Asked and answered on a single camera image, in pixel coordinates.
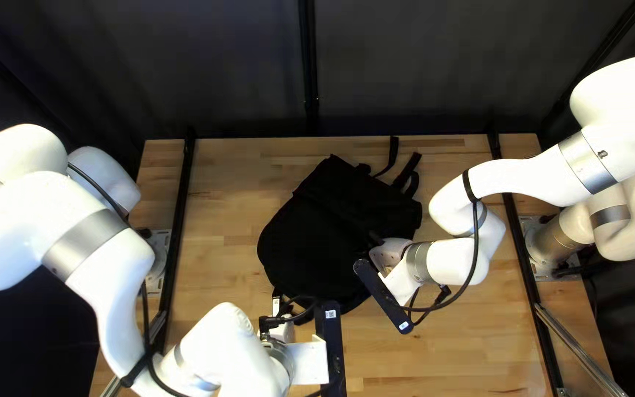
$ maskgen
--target metal mounting plate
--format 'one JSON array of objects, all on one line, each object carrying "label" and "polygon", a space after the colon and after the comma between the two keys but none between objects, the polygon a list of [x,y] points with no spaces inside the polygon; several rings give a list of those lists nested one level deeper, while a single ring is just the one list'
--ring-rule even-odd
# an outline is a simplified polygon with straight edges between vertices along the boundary
[{"label": "metal mounting plate", "polygon": [[[541,223],[540,215],[526,215],[519,216],[519,222],[521,223],[521,229],[524,232],[524,236],[528,236],[529,233],[533,233],[537,230],[540,230],[545,226],[545,223]],[[539,264],[533,258],[529,257],[528,260],[531,262],[531,269],[534,272],[535,281],[576,281],[581,280],[582,277],[578,274],[572,275],[564,275],[562,277],[555,278],[552,276],[552,272],[558,269],[560,266],[565,266],[567,264],[570,267],[580,266],[579,258],[577,254],[572,254],[565,262],[559,264]]]}]

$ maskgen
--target backpack shoulder strap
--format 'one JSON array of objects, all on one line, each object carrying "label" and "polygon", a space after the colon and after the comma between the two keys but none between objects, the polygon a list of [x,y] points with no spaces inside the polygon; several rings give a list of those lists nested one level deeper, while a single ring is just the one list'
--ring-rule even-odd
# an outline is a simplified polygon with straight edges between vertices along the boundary
[{"label": "backpack shoulder strap", "polygon": [[391,167],[393,167],[394,164],[396,164],[396,157],[398,155],[399,155],[399,139],[397,136],[391,136],[391,139],[389,140],[389,164],[386,166],[386,168],[377,172],[376,175],[374,175],[374,177],[382,176],[389,169],[391,169]]},{"label": "backpack shoulder strap", "polygon": [[394,183],[392,183],[391,186],[398,190],[401,190],[410,178],[410,186],[405,194],[408,195],[408,193],[410,193],[410,197],[412,197],[418,189],[419,178],[418,173],[416,173],[416,166],[418,165],[420,158],[422,158],[422,155],[420,153],[413,153],[413,155],[410,157],[410,160],[408,160],[406,167],[403,167],[403,170],[401,171],[399,176],[396,176],[396,179],[394,179]]}]

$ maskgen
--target black cable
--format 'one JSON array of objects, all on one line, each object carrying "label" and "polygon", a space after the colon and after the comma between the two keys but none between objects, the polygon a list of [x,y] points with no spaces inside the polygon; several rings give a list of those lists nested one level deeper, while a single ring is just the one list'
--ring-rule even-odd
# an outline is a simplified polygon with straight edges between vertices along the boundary
[{"label": "black cable", "polygon": [[[398,306],[399,308],[401,308],[403,310],[406,310],[408,312],[414,311],[414,312],[420,312],[420,313],[428,314],[431,311],[440,310],[443,307],[446,307],[446,306],[450,305],[452,302],[456,301],[457,298],[459,298],[462,295],[464,290],[467,289],[467,286],[469,285],[469,282],[472,280],[472,276],[474,276],[474,270],[477,268],[477,254],[478,254],[478,251],[479,251],[479,221],[477,219],[477,203],[472,203],[472,219],[474,221],[474,254],[472,255],[472,265],[471,265],[471,267],[469,269],[469,274],[467,275],[467,279],[464,280],[464,283],[459,288],[459,290],[457,290],[457,292],[454,295],[452,295],[452,298],[446,300],[445,302],[441,302],[441,303],[435,302],[433,305],[431,305],[429,307],[412,307],[410,305],[409,306],[401,306],[400,304],[398,304],[398,302],[392,302],[395,306]],[[423,315],[421,318],[419,318],[419,323],[420,323],[420,321],[423,320],[423,317],[425,317],[425,315]]]},{"label": "black cable", "polygon": [[121,218],[122,221],[126,222],[126,215],[124,215],[124,211],[119,206],[119,203],[114,201],[114,199],[111,198],[110,195],[107,194],[104,189],[94,181],[94,179],[90,178],[90,176],[85,174],[82,169],[78,168],[71,162],[68,163],[68,167],[75,171],[79,176],[82,176],[84,180],[87,181],[87,183],[93,185],[93,187],[101,194],[101,196],[110,203],[111,207],[114,208],[116,214],[119,215],[119,218]]},{"label": "black cable", "polygon": [[416,292],[413,293],[412,297],[410,297],[410,302],[408,303],[408,307],[409,307],[409,309],[407,310],[408,311],[408,320],[411,323],[413,322],[413,319],[411,318],[411,316],[413,315],[413,310],[411,310],[411,309],[413,309],[413,303],[415,303],[416,297],[418,296],[418,292],[419,291],[420,291],[420,287],[416,288]]},{"label": "black cable", "polygon": [[[143,345],[144,351],[148,353],[151,350],[151,336],[149,334],[149,325],[148,325],[148,298],[146,296],[146,282],[141,283],[141,302],[143,302]],[[177,392],[171,389],[168,385],[163,383],[163,381],[156,374],[156,368],[153,366],[153,354],[149,354],[147,356],[146,368],[148,368],[148,373],[151,375],[156,384],[163,389],[166,393],[175,396],[175,397],[188,397],[185,394]]]},{"label": "black cable", "polygon": [[318,302],[318,300],[314,300],[313,303],[310,306],[306,307],[304,311],[300,312],[299,314],[296,314],[295,316],[290,316],[290,317],[288,317],[288,318],[286,318],[284,320],[288,323],[288,322],[297,321],[297,320],[302,319],[303,317],[307,316],[308,313],[313,311],[315,306],[318,305],[317,302]]},{"label": "black cable", "polygon": [[291,305],[291,303],[295,302],[296,300],[299,299],[312,299],[312,300],[316,300],[316,297],[310,296],[310,295],[296,295],[295,297],[292,297],[291,299],[287,300],[286,302],[281,303],[280,308],[278,309],[278,314],[276,314],[276,317],[280,317],[283,316],[284,314],[287,314],[288,312],[285,311],[284,309],[286,309],[288,306]]}]

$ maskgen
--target wooden tabletop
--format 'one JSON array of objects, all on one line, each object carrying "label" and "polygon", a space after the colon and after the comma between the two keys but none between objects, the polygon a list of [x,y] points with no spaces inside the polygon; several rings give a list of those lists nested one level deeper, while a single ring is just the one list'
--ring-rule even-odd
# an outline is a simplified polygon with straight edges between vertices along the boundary
[{"label": "wooden tabletop", "polygon": [[[506,158],[540,151],[534,134],[502,134],[501,143]],[[256,327],[257,318],[271,309],[272,286],[256,256],[264,226],[329,154],[381,169],[389,152],[386,136],[202,139],[196,144],[168,347],[220,302],[242,308]],[[142,201],[130,218],[135,226],[170,229],[182,149],[182,140],[147,141],[137,181]],[[426,212],[415,240],[451,238],[430,220],[427,203],[463,170],[491,159],[486,136],[402,136],[397,163],[382,179],[391,182],[413,151],[423,155],[415,199]],[[514,198],[521,215],[557,212],[533,198]],[[506,221],[500,195],[484,202]],[[546,282],[540,288],[543,303],[608,368],[581,282]],[[420,293],[419,304],[429,304],[433,293]],[[551,395],[510,232],[485,281],[409,335],[399,334],[372,298],[344,315],[342,330],[350,396]],[[310,340],[313,332],[312,323],[296,327],[298,341]],[[566,385],[567,379],[588,381],[575,362],[569,364],[569,373],[561,369]],[[110,378],[100,358],[90,395],[98,396]],[[317,386],[295,386],[290,395],[314,390]]]}]

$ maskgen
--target black backpack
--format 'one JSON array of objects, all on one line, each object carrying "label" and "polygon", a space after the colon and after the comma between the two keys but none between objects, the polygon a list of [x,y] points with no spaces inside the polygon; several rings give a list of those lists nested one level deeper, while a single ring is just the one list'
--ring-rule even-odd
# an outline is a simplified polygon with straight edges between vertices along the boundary
[{"label": "black backpack", "polygon": [[[376,178],[393,166],[397,153],[398,138],[391,137],[389,165],[374,176],[366,164],[353,167],[331,155],[304,179],[259,237],[257,252],[276,288],[273,296],[336,300],[342,314],[370,296],[352,270],[354,262],[367,258],[383,238],[413,239],[423,214],[412,199],[419,184],[414,170],[419,153],[411,156],[393,184]],[[311,302],[296,300],[302,307]]]}]

